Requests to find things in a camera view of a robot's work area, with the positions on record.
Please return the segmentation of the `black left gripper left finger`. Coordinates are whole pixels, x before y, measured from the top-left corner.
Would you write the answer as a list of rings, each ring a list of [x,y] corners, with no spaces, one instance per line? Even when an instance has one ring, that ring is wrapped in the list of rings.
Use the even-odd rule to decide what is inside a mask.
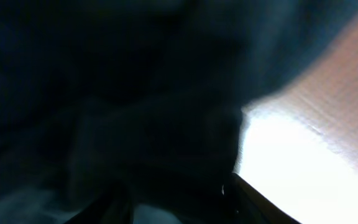
[[[65,224],[133,224],[134,204],[126,187],[117,185]]]

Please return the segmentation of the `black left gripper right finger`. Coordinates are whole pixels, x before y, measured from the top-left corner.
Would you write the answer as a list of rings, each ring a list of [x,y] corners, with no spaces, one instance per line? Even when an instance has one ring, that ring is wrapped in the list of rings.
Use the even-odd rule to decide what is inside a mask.
[[[236,173],[232,173],[223,185],[223,193],[227,201],[234,206],[238,223],[300,224]]]

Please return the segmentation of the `black t-shirt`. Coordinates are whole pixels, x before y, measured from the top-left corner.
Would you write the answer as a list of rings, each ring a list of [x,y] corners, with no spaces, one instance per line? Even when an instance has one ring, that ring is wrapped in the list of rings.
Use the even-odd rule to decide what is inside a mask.
[[[123,185],[133,223],[238,223],[242,107],[301,75],[358,1],[0,0],[0,223]]]

